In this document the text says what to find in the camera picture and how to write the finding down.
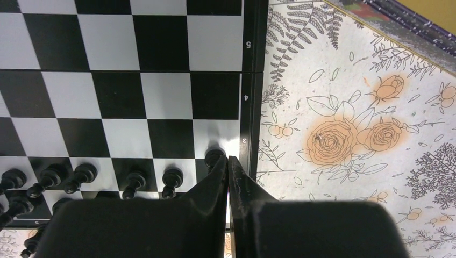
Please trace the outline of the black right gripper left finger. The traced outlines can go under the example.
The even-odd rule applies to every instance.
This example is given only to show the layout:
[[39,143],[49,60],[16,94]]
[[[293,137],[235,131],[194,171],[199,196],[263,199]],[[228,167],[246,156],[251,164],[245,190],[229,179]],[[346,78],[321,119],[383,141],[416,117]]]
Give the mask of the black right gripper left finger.
[[65,203],[35,257],[223,257],[227,162],[178,198]]

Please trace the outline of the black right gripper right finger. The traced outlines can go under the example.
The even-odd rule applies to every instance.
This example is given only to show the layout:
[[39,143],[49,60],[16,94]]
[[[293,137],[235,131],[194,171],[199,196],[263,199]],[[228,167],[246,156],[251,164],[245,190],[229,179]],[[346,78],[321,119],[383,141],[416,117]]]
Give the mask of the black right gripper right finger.
[[234,257],[408,257],[381,205],[279,201],[231,156],[227,162]]

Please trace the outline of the black chess piece fifteenth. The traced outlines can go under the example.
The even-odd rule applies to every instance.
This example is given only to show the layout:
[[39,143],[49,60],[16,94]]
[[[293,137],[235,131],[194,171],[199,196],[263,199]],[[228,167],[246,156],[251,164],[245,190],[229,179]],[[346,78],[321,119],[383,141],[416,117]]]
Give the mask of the black chess piece fifteenth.
[[162,181],[165,185],[161,194],[162,198],[172,199],[176,196],[176,188],[183,183],[183,172],[177,168],[169,168],[164,172]]

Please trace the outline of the black chess piece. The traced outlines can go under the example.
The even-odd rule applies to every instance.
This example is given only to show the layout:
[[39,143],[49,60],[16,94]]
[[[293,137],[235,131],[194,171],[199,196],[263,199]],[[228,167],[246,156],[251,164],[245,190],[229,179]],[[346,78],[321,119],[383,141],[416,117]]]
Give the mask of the black chess piece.
[[34,210],[32,202],[24,196],[13,196],[9,202],[9,208],[1,213],[1,230],[13,222],[14,217],[28,214]]
[[39,180],[27,189],[26,194],[29,198],[38,198],[47,189],[58,186],[68,176],[65,167],[59,164],[52,164],[40,172]]
[[146,178],[141,171],[132,171],[127,175],[128,184],[122,193],[122,199],[132,199],[139,189],[146,185]]
[[9,189],[18,189],[27,182],[27,176],[19,169],[9,169],[1,175],[1,195]]
[[72,202],[73,199],[71,198],[61,198],[57,202],[55,202],[52,206],[52,214],[56,214],[59,209],[66,203]]

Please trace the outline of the black chess piece eleventh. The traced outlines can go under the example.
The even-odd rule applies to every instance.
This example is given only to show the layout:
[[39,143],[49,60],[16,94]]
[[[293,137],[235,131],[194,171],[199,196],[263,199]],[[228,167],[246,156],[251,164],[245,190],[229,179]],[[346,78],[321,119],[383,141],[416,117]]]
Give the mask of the black chess piece eleventh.
[[74,170],[73,178],[64,186],[64,191],[67,194],[73,194],[80,190],[81,185],[92,183],[97,177],[97,168],[90,163],[78,165]]

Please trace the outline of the black chess pawn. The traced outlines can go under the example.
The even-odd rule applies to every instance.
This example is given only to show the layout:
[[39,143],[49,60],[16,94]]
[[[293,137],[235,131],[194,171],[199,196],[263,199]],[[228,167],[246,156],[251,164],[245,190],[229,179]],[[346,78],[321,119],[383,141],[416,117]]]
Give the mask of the black chess pawn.
[[42,235],[45,232],[46,227],[47,227],[47,223],[40,225],[37,228],[36,234],[34,236],[32,236],[32,237],[30,237],[30,238],[25,240],[25,242],[24,242],[25,249],[21,252],[20,257],[29,258],[33,254],[36,253],[38,245],[39,245],[39,242],[40,242],[40,240],[42,238]]

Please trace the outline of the gold tin of black pieces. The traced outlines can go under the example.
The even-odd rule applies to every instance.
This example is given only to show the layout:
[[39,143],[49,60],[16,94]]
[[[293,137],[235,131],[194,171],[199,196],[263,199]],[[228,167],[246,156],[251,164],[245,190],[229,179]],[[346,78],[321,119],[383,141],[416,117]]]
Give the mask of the gold tin of black pieces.
[[374,30],[372,69],[455,75],[455,36],[398,1],[329,1]]

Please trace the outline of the black silver chess board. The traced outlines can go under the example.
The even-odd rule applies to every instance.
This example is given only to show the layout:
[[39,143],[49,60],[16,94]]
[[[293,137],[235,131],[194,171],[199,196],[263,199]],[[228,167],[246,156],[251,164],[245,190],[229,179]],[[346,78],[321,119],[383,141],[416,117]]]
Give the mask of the black silver chess board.
[[[68,176],[10,228],[49,221],[61,198],[121,196],[140,170],[138,197],[159,198],[162,176],[183,172],[182,194],[206,177],[213,148],[258,166],[267,1],[1,1],[1,172],[26,184]],[[92,183],[67,194],[75,168]]]

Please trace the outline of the black pawn in tin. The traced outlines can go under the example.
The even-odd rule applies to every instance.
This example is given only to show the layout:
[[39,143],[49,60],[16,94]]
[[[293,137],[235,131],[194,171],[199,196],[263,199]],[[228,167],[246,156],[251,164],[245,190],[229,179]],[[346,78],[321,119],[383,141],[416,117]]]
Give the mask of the black pawn in tin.
[[208,168],[208,174],[211,173],[222,155],[225,155],[225,152],[220,148],[213,148],[206,152],[204,162]]

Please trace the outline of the floral table mat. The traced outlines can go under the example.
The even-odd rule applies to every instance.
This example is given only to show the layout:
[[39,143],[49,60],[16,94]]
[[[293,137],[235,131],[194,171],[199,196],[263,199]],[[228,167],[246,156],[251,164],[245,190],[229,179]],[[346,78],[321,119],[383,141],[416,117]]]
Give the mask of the floral table mat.
[[[279,201],[379,204],[408,257],[455,257],[455,75],[372,69],[374,30],[328,2],[267,1],[256,177],[244,171]],[[7,225],[1,257],[39,226]]]

